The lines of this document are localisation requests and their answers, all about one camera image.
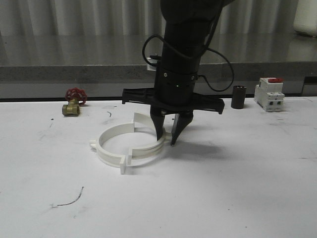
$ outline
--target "black cable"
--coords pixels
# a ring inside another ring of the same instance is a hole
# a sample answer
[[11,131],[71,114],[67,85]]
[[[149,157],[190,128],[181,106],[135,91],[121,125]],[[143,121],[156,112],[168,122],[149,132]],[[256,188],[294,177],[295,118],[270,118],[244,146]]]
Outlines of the black cable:
[[230,61],[229,61],[222,53],[220,53],[220,52],[218,52],[218,51],[216,51],[216,50],[213,50],[213,49],[211,49],[211,48],[208,48],[207,50],[208,50],[208,51],[211,51],[211,52],[213,52],[213,53],[215,53],[215,54],[217,54],[217,55],[219,55],[219,56],[221,56],[221,57],[228,63],[228,65],[229,65],[229,67],[230,67],[230,70],[231,70],[231,73],[232,73],[232,79],[231,79],[230,84],[229,84],[226,88],[221,89],[221,90],[218,90],[218,89],[214,89],[213,87],[211,87],[211,85],[209,84],[209,82],[208,82],[206,76],[204,76],[204,75],[198,75],[198,77],[202,77],[202,78],[205,80],[205,82],[207,83],[208,87],[209,87],[211,90],[213,90],[213,91],[215,91],[215,92],[223,92],[223,91],[226,91],[228,88],[231,87],[231,85],[232,85],[233,82],[234,82],[234,70],[233,70],[232,64],[230,63]]
[[224,4],[224,0],[222,0],[220,2],[220,5],[219,5],[219,9],[218,9],[218,12],[217,12],[217,15],[215,16],[215,19],[214,19],[214,22],[212,24],[212,27],[211,27],[211,31],[209,33],[209,36],[208,36],[208,39],[206,41],[206,44],[204,45],[204,48],[201,52],[199,52],[198,54],[190,57],[190,56],[187,56],[181,52],[179,52],[174,46],[172,46],[171,44],[169,44],[162,36],[160,35],[157,35],[157,34],[154,34],[154,35],[151,35],[145,42],[144,42],[144,45],[142,47],[142,56],[143,56],[143,59],[144,61],[151,65],[151,66],[157,66],[156,63],[151,63],[148,61],[148,59],[146,58],[145,56],[145,48],[148,44],[148,42],[153,39],[153,38],[158,38],[160,39],[167,47],[169,47],[174,53],[176,53],[177,55],[179,55],[180,57],[184,58],[184,59],[187,59],[187,60],[193,60],[193,59],[196,59],[198,57],[201,57],[207,50],[208,50],[208,47],[211,43],[211,40],[213,38],[213,35],[215,33],[215,30],[216,30],[216,27],[217,27],[217,24],[218,24],[218,21],[219,21],[219,18],[220,18],[220,15],[221,15],[221,12],[222,12],[222,8],[223,8],[223,4]]

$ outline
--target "white tabletop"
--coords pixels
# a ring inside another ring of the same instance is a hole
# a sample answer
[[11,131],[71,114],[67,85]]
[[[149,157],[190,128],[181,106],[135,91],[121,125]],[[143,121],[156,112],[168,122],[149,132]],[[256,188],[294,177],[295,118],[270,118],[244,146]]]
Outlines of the white tabletop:
[[89,140],[149,106],[88,101],[66,118],[63,102],[0,103],[0,237],[317,237],[317,97],[285,98],[279,113],[225,103],[222,115],[194,111],[174,147],[126,175]]

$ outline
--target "red valve handle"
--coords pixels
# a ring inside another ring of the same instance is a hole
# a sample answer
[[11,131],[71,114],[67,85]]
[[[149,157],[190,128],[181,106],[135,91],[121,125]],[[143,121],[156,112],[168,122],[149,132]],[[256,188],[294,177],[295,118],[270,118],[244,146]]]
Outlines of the red valve handle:
[[82,101],[81,103],[79,103],[79,105],[84,105],[86,103],[86,100],[87,100],[87,95],[86,95],[84,89],[79,89],[79,88],[68,89],[66,92],[66,95],[65,95],[65,99],[67,101],[70,101],[74,98],[77,98],[78,101]]

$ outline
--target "brass valve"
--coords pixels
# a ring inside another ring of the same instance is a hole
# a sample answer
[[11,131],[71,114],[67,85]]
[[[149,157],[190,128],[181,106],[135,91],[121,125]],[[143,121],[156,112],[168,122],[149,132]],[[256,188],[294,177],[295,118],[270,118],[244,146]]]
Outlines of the brass valve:
[[68,105],[63,105],[61,112],[64,116],[78,116],[80,114],[78,99],[73,98],[68,102]]
[[78,116],[80,114],[79,106],[86,103],[87,95],[83,89],[71,88],[67,90],[65,99],[68,101],[68,105],[63,105],[61,109],[63,115]]

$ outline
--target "gray countertop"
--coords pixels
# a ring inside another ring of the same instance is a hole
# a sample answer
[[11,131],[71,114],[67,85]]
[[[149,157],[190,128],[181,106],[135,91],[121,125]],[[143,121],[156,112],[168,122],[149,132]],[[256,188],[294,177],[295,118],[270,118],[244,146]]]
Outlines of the gray countertop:
[[[86,87],[95,97],[120,96],[122,88],[127,86],[151,87],[154,73],[146,70],[141,55],[146,38],[2,36],[0,98],[31,97],[16,90],[18,87],[34,89],[32,97],[61,97],[64,92],[60,93],[58,85]],[[285,93],[300,93],[304,78],[317,75],[316,38],[296,34],[224,34],[215,36],[210,47],[233,63],[236,82],[248,86],[247,93],[254,92],[259,77],[268,76],[284,77],[288,82]],[[147,54],[160,54],[160,50],[161,42],[154,39]],[[212,53],[202,57],[200,73],[217,88],[224,87],[231,77],[224,60]],[[202,81],[198,81],[196,88],[200,93],[210,93]]]

